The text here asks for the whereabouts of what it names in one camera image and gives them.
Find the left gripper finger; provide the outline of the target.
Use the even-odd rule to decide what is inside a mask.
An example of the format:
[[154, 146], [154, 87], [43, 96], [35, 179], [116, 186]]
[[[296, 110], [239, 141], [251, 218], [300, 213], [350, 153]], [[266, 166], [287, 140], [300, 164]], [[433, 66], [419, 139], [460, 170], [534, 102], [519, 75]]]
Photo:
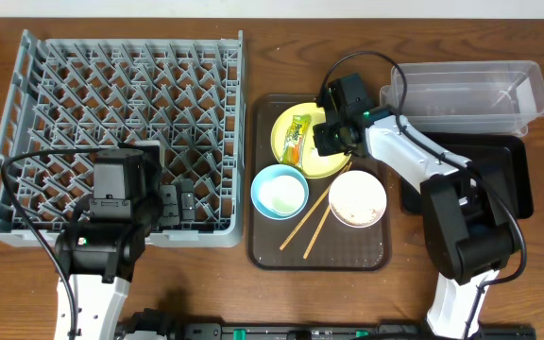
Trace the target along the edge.
[[194, 183], [189, 178], [179, 182], [179, 205], [181, 221], [193, 221], [196, 216]]
[[179, 199], [175, 185], [162, 185], [160, 195], [163, 211], [160, 218], [161, 226], [175, 226], [180, 222]]

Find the green orange snack wrapper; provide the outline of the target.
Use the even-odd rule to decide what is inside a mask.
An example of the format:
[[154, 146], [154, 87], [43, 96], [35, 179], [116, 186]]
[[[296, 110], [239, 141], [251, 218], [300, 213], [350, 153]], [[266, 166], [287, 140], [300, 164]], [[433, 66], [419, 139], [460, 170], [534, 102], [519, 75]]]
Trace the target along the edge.
[[281, 162], [286, 165], [302, 168], [305, 139], [312, 122], [310, 114], [294, 115], [289, 128], [286, 130]]

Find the white bowl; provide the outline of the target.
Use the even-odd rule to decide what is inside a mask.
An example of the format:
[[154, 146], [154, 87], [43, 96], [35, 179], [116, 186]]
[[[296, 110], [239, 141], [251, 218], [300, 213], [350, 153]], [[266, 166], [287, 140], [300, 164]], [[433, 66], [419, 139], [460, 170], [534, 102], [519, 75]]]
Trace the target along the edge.
[[387, 207], [387, 194], [381, 182], [362, 170], [339, 175], [331, 184], [328, 199], [333, 215], [354, 229], [381, 222]]

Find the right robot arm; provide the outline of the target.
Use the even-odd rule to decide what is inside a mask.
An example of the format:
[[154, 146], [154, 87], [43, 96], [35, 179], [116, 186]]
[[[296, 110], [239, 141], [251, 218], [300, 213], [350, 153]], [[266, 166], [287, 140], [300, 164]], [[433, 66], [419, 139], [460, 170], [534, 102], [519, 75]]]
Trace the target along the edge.
[[474, 336], [487, 289], [517, 279], [527, 264], [503, 171], [473, 167], [395, 108], [327, 120], [313, 132], [320, 155], [369, 156], [418, 191], [426, 248], [439, 272], [428, 327], [438, 339]]

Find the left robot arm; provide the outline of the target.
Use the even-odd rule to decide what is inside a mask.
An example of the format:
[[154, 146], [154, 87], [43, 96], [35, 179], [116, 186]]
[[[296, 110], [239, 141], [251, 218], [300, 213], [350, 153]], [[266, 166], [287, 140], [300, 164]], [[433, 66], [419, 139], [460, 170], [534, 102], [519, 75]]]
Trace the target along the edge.
[[169, 319], [145, 310], [121, 328], [134, 267], [157, 227], [195, 218], [194, 186], [161, 183], [164, 150], [159, 142], [119, 144], [97, 152], [93, 190], [74, 207], [58, 236], [62, 268], [58, 284], [58, 339], [171, 339]]

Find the grey dishwasher rack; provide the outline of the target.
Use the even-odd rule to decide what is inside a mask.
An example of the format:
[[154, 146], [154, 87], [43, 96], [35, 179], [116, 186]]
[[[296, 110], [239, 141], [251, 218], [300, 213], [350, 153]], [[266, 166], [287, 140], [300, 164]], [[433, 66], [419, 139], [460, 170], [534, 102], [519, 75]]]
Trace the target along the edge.
[[[157, 227], [155, 247], [234, 247], [243, 235], [246, 47], [242, 38], [22, 36], [0, 123], [0, 168], [41, 235], [54, 241], [93, 190], [89, 147], [160, 141], [162, 184], [191, 179], [195, 219]], [[0, 178], [0, 242], [34, 247]]]

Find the black waste tray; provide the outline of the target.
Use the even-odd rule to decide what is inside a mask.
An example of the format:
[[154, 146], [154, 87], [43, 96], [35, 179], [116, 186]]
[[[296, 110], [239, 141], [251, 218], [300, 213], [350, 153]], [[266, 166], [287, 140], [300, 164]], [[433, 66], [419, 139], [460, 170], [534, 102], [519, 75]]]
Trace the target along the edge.
[[[500, 166], [507, 180], [511, 204], [516, 218], [527, 219], [534, 213], [534, 201], [524, 142], [515, 136], [423, 132], [452, 153], [471, 159], [476, 165]], [[463, 208], [466, 220], [474, 223], [489, 221], [484, 216], [487, 203], [476, 194], [474, 205]], [[422, 215], [421, 198], [417, 190], [400, 178], [400, 201], [405, 213]]]

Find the left wooden chopstick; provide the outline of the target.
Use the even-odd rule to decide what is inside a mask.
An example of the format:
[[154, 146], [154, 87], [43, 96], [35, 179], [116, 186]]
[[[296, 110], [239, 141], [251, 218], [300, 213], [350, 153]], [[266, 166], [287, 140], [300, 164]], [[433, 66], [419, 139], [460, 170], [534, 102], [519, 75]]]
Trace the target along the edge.
[[[352, 165], [352, 161], [349, 161], [347, 165], [345, 165], [340, 171], [339, 171], [339, 174], [336, 176], [338, 177], [339, 175], [342, 175], [343, 173], [345, 173], [346, 171], [348, 171], [350, 169]], [[284, 242], [280, 245], [280, 250], [283, 251], [287, 246], [288, 244], [292, 241], [292, 239], [295, 237], [295, 235], [299, 232], [299, 230], [301, 229], [301, 227], [305, 224], [305, 222], [309, 219], [309, 217], [311, 216], [311, 214], [316, 210], [316, 208], [318, 207], [318, 205], [322, 202], [322, 200], [324, 199], [324, 197], [328, 194], [329, 190], [331, 188], [331, 185], [329, 184], [329, 186], [325, 189], [325, 191], [318, 197], [318, 199], [314, 202], [314, 204], [312, 205], [312, 207], [309, 209], [309, 211], [307, 211], [305, 213], [305, 215], [301, 218], [301, 220], [297, 223], [297, 225], [294, 227], [294, 229], [291, 231], [291, 233], [287, 236], [287, 238], [284, 240]]]

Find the wooden chopstick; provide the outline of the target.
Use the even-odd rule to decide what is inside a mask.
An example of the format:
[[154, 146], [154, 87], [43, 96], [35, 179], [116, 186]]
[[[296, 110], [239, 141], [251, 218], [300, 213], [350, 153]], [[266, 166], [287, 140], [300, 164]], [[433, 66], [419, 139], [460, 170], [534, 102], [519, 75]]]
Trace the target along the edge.
[[314, 232], [314, 234], [313, 234], [313, 236], [312, 236], [312, 238], [310, 240], [309, 245], [307, 246], [305, 252], [303, 253], [302, 259], [307, 260], [309, 258], [310, 253], [311, 253], [312, 249], [315, 246], [317, 238], [318, 238], [320, 232], [322, 231], [322, 228], [323, 228], [326, 220], [328, 219], [328, 215], [329, 215], [330, 211], [331, 211], [331, 206], [328, 205], [326, 210], [324, 211], [320, 221], [318, 222], [318, 225], [317, 225], [317, 227], [315, 229], [315, 232]]
[[[336, 176], [338, 177], [339, 175], [342, 175], [343, 173], [345, 173], [346, 171], [348, 171], [350, 169], [352, 165], [352, 161], [349, 161], [347, 165], [345, 165], [340, 171], [339, 171], [339, 174]], [[312, 207], [309, 209], [309, 211], [307, 211], [305, 213], [305, 215], [301, 218], [301, 220], [297, 223], [297, 225], [294, 227], [294, 229], [291, 231], [291, 233], [287, 236], [287, 238], [284, 240], [284, 242], [280, 245], [280, 250], [283, 251], [287, 246], [288, 244], [292, 241], [292, 239], [295, 237], [295, 235], [299, 232], [299, 230], [301, 229], [301, 227], [305, 224], [305, 222], [309, 219], [309, 217], [311, 216], [311, 214], [316, 210], [316, 208], [318, 207], [318, 205], [322, 202], [322, 200], [324, 199], [324, 197], [328, 194], [329, 190], [331, 188], [331, 185], [329, 184], [329, 186], [325, 189], [325, 191], [318, 197], [318, 199], [314, 202], [314, 204], [312, 205]]]

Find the yellow plate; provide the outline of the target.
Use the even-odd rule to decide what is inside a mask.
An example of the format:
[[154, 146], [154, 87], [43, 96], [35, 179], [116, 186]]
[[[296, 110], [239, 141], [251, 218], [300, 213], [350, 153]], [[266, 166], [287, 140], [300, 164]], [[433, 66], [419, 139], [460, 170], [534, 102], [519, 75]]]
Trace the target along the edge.
[[349, 163], [350, 156], [343, 153], [331, 156], [319, 156], [314, 142], [313, 126], [325, 122], [325, 113], [314, 102], [291, 105], [274, 123], [270, 134], [270, 143], [274, 157], [281, 162], [284, 149], [284, 139], [291, 126], [292, 119], [297, 115], [307, 114], [311, 117], [311, 124], [305, 134], [304, 156], [302, 157], [301, 172], [307, 179], [323, 179], [341, 170]]

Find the light blue bowl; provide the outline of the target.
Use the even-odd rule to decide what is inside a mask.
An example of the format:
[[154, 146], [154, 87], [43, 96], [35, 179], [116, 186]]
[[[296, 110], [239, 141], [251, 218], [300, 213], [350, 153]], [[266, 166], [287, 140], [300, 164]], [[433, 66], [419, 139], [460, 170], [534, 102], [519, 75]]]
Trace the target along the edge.
[[305, 208], [309, 186], [296, 168], [275, 164], [265, 167], [256, 175], [250, 196], [260, 214], [273, 220], [286, 220]]

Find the right wooden chopstick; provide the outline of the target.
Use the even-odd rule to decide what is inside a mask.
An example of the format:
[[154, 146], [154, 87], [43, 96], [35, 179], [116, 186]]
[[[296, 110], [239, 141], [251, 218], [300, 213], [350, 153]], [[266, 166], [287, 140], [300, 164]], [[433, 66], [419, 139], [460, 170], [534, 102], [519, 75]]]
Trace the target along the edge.
[[314, 232], [314, 234], [313, 234], [313, 236], [312, 236], [312, 238], [310, 240], [309, 245], [307, 246], [305, 252], [303, 253], [302, 259], [307, 260], [309, 258], [310, 253], [311, 253], [312, 249], [315, 246], [317, 238], [318, 238], [320, 232], [322, 231], [322, 228], [323, 228], [326, 220], [328, 219], [328, 215], [329, 215], [330, 211], [331, 211], [331, 206], [328, 205], [326, 210], [324, 211], [320, 221], [318, 222], [318, 225], [317, 225], [317, 227], [315, 229], [315, 232]]

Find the clear plastic bin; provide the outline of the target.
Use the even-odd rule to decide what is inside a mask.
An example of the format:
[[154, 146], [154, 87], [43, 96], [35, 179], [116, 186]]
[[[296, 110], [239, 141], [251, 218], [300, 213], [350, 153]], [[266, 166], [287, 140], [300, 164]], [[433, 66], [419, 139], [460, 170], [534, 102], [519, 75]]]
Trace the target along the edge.
[[421, 132], [522, 137], [544, 116], [544, 79], [531, 60], [403, 63], [380, 89], [382, 105], [397, 106]]

